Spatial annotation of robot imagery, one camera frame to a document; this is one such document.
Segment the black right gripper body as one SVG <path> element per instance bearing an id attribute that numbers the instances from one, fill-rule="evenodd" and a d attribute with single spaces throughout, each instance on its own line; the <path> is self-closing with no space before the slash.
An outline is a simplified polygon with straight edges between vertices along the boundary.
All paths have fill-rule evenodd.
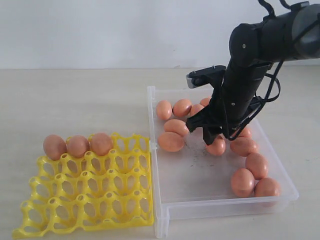
<path id="1" fill-rule="evenodd" d="M 222 83 L 214 87 L 208 105 L 212 109 L 211 126 L 220 127 L 227 139 L 235 140 L 264 106 L 265 100 L 256 96 L 256 92 L 272 66 L 269 62 L 249 67 L 228 64 Z"/>

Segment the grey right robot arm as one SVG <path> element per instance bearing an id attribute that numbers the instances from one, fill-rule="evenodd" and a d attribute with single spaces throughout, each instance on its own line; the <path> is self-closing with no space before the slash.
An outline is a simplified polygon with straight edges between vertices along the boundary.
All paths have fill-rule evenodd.
<path id="1" fill-rule="evenodd" d="M 319 58 L 320 6 L 308 1 L 281 4 L 287 13 L 276 15 L 268 2 L 260 1 L 267 16 L 259 23 L 239 24 L 232 31 L 227 66 L 215 65 L 187 75 L 191 89 L 213 87 L 209 104 L 186 120 L 190 132 L 202 128 L 207 145 L 218 135 L 235 140 L 275 100 L 271 91 L 280 82 L 276 73 L 269 73 L 272 66 L 280 69 L 284 62 Z"/>

